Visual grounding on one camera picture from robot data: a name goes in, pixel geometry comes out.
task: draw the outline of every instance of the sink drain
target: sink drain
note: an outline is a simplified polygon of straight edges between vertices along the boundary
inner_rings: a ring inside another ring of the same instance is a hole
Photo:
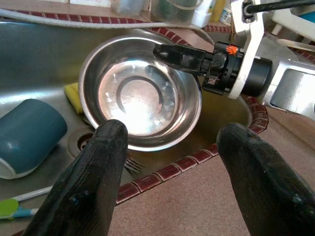
[[[90,141],[92,136],[93,136],[93,133],[88,133],[88,134],[85,134],[85,135],[83,135],[82,137],[79,138],[77,144],[78,144],[78,148],[79,148],[80,151],[82,151],[83,148],[85,148],[85,146]]]
[[[77,157],[91,140],[94,134],[94,129],[86,127],[77,129],[69,135],[68,150],[73,157]]]

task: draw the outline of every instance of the yellow sponge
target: yellow sponge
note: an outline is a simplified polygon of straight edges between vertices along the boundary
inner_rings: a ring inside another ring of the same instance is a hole
[[[82,114],[83,109],[80,102],[79,97],[79,85],[78,83],[73,83],[70,85],[66,85],[63,88],[65,95],[69,99],[70,103],[72,104],[73,108],[75,109],[77,114]]]

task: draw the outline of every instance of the white bottle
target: white bottle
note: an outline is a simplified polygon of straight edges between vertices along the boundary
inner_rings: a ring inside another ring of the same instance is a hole
[[[191,23],[200,28],[204,28],[211,17],[210,7],[216,3],[215,0],[203,0],[203,3],[195,10]]]

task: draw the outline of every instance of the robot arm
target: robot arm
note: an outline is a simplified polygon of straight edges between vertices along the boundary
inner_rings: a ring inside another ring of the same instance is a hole
[[[260,97],[262,104],[315,120],[315,66],[288,58],[257,57],[264,35],[262,13],[248,13],[260,0],[231,0],[235,31],[247,37],[244,49],[217,42],[213,53],[182,45],[157,45],[156,58],[203,76],[202,88],[217,94]]]

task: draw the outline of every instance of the stainless steel bowl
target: stainless steel bowl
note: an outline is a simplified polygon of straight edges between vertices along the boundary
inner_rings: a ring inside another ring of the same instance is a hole
[[[140,151],[169,148],[195,127],[201,111],[197,79],[157,61],[155,44],[171,42],[135,30],[92,51],[79,78],[82,107],[97,128],[107,119],[122,121],[128,147]]]

